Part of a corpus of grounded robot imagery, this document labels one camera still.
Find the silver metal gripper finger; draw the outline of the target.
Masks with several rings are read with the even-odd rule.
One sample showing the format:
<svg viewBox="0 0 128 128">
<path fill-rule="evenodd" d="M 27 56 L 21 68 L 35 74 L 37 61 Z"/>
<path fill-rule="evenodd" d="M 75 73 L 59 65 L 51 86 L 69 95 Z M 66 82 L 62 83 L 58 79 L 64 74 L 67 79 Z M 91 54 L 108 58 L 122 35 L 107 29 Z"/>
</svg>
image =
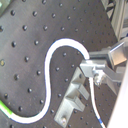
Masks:
<svg viewBox="0 0 128 128">
<path fill-rule="evenodd" d="M 128 60 L 128 37 L 123 38 L 112 47 L 90 52 L 90 59 L 83 60 L 80 68 L 86 77 L 92 77 L 94 84 L 107 84 L 118 94 Z"/>
</svg>

